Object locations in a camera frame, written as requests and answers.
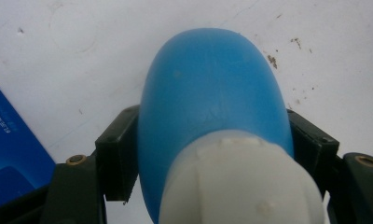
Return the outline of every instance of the white surface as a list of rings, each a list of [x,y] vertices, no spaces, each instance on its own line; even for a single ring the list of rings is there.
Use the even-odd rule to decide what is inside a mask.
[[[249,38],[276,59],[287,107],[338,139],[340,155],[373,155],[373,0],[2,0],[0,88],[56,161],[90,154],[139,104],[164,42],[199,27]],[[150,223],[139,187],[108,211],[109,223]]]
[[[283,148],[225,130],[204,135],[177,156],[159,223],[323,224],[324,209],[314,180]]]

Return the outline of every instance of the blue box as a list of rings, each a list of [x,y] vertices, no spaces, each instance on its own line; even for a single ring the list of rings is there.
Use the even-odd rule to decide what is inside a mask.
[[[0,91],[0,205],[47,185],[55,162]]]

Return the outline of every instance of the plastic bottle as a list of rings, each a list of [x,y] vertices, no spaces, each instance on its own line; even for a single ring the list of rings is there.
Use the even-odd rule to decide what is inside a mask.
[[[139,172],[154,223],[174,159],[196,139],[221,130],[253,134],[293,156],[283,99],[259,50],[227,30],[183,32],[157,54],[140,107]]]

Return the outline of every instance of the screw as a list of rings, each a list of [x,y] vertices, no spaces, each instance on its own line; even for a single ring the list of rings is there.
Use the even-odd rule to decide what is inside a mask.
[[[365,166],[369,166],[369,167],[373,167],[373,159],[369,158],[369,157],[366,157],[366,156],[356,156],[355,159],[365,165]]]
[[[84,162],[86,159],[87,159],[87,157],[84,156],[84,155],[75,155],[75,156],[70,157],[66,161],[66,163],[67,163],[67,165],[78,165],[78,164]]]

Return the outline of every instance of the black holder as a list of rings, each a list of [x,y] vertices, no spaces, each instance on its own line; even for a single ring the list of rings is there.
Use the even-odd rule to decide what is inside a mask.
[[[49,186],[0,207],[0,224],[104,224],[107,201],[127,202],[138,175],[139,106],[123,110],[96,141],[96,150],[58,164]],[[331,224],[373,223],[373,157],[337,156],[339,142],[288,110],[295,161],[331,199]]]

